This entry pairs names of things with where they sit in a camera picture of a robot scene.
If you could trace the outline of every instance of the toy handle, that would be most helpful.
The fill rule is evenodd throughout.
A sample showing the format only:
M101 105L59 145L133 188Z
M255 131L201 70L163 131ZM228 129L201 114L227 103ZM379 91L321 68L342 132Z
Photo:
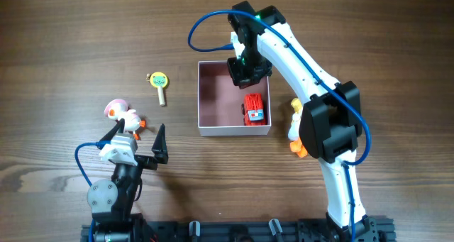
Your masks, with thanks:
M165 106L165 99L164 99L164 89L162 86L157 88L157 96L159 97L159 105Z

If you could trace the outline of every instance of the wooden surface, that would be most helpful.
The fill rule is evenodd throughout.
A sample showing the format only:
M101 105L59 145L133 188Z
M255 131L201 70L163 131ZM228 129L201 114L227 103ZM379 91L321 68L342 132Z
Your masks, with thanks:
M134 206L147 220L323 218L318 162L288 149L294 93L278 71L268 136L199 136L197 62L233 52L196 53L187 34L240 1L0 0L0 241L79 240L91 212L74 149L113 126L103 110L118 97L146 116L140 153L167 126L169 164L144 172ZM358 168L368 214L394 218L399 241L451 241L454 0L249 1L275 5L326 71L360 89L372 131ZM225 16L213 18L194 42L222 45L230 31ZM170 78L166 107L145 82L155 71ZM97 153L81 152L92 181L113 170Z

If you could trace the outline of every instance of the yellow toy head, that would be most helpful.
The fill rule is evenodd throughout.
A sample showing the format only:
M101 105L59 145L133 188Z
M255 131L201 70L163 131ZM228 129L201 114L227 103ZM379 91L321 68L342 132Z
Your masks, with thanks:
M303 109L303 105L301 104L301 101L298 98L293 99L291 105L296 113Z

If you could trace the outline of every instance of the robotic arm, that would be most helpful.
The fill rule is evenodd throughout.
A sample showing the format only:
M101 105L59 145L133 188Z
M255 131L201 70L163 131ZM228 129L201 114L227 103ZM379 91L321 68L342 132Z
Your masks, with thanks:
M235 5L233 10L250 13L283 35L330 89L360 111L360 96L356 86L352 82L341 84L325 72L298 43L289 24L275 7L255 12L244 1ZM231 42L236 57L228 59L233 83L240 88L256 84L262 77L271 75L271 64L277 68L304 105L299 136L309 154L319 159L328 193L328 220L339 233L344 233L351 224L358 226L356 233L360 232L363 230L361 221L367 216L360 201L355 167L346 171L343 162L355 161L361 124L333 99L289 49L288 44L275 33L244 16L230 14L228 20L235 30ZM353 199L348 192L345 173L348 171ZM351 202L355 202L353 221L350 220Z

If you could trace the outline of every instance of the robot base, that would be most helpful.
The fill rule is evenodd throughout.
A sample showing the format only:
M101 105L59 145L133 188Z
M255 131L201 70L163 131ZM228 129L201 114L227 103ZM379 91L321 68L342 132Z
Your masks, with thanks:
M394 220L387 218L368 217L371 229L358 236L358 242L395 242ZM268 222L231 222L231 223L200 223L200 237L189 236L189 224L176 221L148 222L157 234L160 242L232 242L230 230L233 226L242 225L248 228L254 242L275 242L276 237L271 233ZM282 227L282 242L331 242L326 219L300 219L298 221L280 222ZM81 242L88 241L89 226L83 226Z

